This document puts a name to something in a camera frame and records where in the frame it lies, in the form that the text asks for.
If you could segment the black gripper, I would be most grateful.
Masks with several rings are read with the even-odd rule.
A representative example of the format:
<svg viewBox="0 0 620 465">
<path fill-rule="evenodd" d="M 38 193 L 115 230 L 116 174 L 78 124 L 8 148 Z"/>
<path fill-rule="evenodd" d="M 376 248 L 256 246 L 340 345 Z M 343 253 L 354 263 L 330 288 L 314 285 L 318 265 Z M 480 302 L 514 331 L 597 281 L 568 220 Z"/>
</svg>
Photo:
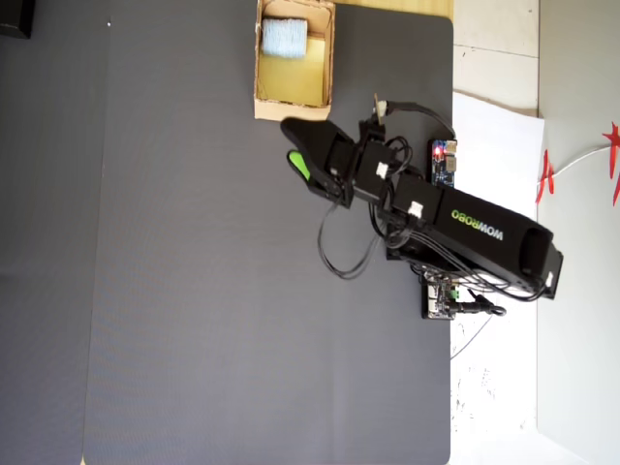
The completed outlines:
<svg viewBox="0 0 620 465">
<path fill-rule="evenodd" d="M 339 206 L 355 198 L 366 202 L 386 198 L 396 152 L 387 146 L 383 125 L 361 122 L 357 141 L 330 120 L 287 117 L 280 129 L 299 151 L 287 153 L 288 164 L 311 193 Z M 304 160 L 314 166 L 314 178 Z"/>
</svg>

